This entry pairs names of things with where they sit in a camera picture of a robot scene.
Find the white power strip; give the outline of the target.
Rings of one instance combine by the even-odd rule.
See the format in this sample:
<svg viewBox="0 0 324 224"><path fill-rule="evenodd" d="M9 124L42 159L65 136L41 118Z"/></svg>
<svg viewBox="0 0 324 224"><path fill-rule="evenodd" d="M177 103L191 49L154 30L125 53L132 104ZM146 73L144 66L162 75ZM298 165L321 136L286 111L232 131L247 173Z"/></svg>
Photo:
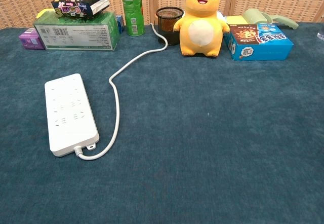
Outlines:
<svg viewBox="0 0 324 224"><path fill-rule="evenodd" d="M79 73L45 83L50 151L56 157L79 146L94 150L99 133Z"/></svg>

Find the blue carpet mat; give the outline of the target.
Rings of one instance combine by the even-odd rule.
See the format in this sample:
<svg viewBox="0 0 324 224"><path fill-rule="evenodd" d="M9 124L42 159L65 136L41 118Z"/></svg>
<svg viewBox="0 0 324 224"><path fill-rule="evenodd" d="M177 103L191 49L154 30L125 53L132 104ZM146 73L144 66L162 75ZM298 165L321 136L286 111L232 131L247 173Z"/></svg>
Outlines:
<svg viewBox="0 0 324 224"><path fill-rule="evenodd" d="M150 27L108 51L25 50L0 30L0 224L324 224L324 41L318 23L285 35L283 61L146 55L114 79L120 126L95 161L49 148L44 85L79 73L100 141L109 77L160 47Z"/></svg>

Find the black mesh cup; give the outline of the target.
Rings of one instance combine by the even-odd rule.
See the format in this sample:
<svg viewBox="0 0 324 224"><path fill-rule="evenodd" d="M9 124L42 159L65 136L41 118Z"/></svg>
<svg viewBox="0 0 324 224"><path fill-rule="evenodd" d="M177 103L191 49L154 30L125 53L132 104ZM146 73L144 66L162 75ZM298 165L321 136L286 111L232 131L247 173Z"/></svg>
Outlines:
<svg viewBox="0 0 324 224"><path fill-rule="evenodd" d="M168 41L169 46L179 44L179 32L173 31L173 28L183 16L183 10L177 7L163 7L157 9L155 14L158 20L158 33Z"/></svg>

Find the yellow plush toy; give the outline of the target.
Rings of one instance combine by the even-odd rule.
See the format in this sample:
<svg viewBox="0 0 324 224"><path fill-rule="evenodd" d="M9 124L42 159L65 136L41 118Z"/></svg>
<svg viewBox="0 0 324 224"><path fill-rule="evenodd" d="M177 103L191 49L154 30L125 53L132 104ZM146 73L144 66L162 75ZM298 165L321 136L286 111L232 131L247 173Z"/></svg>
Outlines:
<svg viewBox="0 0 324 224"><path fill-rule="evenodd" d="M173 27L179 32L182 55L219 55L223 34L230 32L229 25L217 18L219 3L220 0L186 0L184 16Z"/></svg>

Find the small blue box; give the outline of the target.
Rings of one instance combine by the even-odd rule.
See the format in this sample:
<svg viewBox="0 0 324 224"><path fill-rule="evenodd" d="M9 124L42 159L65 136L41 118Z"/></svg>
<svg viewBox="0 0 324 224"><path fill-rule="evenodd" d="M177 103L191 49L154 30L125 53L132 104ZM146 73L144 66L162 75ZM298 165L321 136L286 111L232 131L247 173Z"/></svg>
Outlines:
<svg viewBox="0 0 324 224"><path fill-rule="evenodd" d="M118 25L118 32L120 34L122 34L122 32L124 31L124 18L122 15L118 15L116 16L116 21L117 21L117 25Z"/></svg>

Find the green chips can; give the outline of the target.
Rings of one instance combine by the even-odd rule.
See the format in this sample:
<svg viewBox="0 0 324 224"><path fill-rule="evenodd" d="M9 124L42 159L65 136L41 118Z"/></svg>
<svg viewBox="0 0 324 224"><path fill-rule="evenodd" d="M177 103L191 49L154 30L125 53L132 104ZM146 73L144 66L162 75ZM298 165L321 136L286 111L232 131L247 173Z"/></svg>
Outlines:
<svg viewBox="0 0 324 224"><path fill-rule="evenodd" d="M145 33L142 0L122 0L126 31L130 36L140 36Z"/></svg>

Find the green cardboard box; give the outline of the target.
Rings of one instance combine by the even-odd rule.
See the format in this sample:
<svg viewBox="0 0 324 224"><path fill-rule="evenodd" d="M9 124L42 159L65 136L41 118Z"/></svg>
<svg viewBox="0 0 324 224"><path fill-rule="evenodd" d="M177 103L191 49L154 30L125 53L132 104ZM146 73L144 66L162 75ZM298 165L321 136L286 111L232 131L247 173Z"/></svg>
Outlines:
<svg viewBox="0 0 324 224"><path fill-rule="evenodd" d="M116 16L111 12L91 20L46 12L33 26L47 50L113 51L120 38Z"/></svg>

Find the yellow sponge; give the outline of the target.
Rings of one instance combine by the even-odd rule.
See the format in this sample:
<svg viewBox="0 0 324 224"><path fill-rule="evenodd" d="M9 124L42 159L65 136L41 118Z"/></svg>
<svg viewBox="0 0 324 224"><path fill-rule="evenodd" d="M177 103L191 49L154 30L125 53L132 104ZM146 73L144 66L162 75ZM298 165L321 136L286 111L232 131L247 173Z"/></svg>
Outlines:
<svg viewBox="0 0 324 224"><path fill-rule="evenodd" d="M249 24L248 21L243 17L243 15L226 16L226 22L229 25L244 25L244 24Z"/></svg>

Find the blue cookie box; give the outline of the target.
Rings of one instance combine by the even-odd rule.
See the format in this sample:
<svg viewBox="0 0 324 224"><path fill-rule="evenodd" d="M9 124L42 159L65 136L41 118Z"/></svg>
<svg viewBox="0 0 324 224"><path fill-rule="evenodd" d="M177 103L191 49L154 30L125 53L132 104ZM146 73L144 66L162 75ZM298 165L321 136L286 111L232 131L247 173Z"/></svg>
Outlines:
<svg viewBox="0 0 324 224"><path fill-rule="evenodd" d="M275 24L229 25L223 34L233 60L285 60L293 42Z"/></svg>

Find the pale green lint roller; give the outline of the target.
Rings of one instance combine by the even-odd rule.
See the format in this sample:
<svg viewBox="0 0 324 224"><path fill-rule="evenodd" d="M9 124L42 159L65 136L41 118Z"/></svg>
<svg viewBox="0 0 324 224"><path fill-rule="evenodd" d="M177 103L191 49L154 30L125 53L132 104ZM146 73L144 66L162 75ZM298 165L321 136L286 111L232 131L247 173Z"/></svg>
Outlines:
<svg viewBox="0 0 324 224"><path fill-rule="evenodd" d="M258 9L248 9L242 14L248 24L281 24L288 26L291 29L297 29L297 24L292 19L281 15L269 15L261 12Z"/></svg>

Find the dark printed snack bag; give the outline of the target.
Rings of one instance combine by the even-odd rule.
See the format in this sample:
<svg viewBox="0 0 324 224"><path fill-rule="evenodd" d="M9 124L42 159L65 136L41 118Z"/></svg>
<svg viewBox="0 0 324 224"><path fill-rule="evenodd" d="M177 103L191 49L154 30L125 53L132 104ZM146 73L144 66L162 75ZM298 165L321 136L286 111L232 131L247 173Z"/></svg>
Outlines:
<svg viewBox="0 0 324 224"><path fill-rule="evenodd" d="M109 0L53 0L51 4L58 15L93 19L110 6Z"/></svg>

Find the small purple box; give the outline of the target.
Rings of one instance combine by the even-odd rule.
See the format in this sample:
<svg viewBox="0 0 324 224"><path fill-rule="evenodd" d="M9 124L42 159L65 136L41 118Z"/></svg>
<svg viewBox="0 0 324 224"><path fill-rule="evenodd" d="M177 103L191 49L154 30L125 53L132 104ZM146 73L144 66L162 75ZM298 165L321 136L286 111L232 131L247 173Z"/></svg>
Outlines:
<svg viewBox="0 0 324 224"><path fill-rule="evenodd" d="M35 28L29 28L19 35L19 40L21 41L25 49L32 50L44 50L45 46L42 42Z"/></svg>

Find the small yellow box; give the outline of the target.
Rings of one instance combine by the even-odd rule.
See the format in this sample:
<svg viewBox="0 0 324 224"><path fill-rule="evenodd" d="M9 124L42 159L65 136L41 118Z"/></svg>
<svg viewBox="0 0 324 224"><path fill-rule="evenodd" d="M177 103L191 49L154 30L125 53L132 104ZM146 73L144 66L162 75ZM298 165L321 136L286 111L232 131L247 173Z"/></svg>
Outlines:
<svg viewBox="0 0 324 224"><path fill-rule="evenodd" d="M46 12L54 12L55 10L52 8L46 8L41 10L37 15L36 15L36 19L40 18L44 13Z"/></svg>

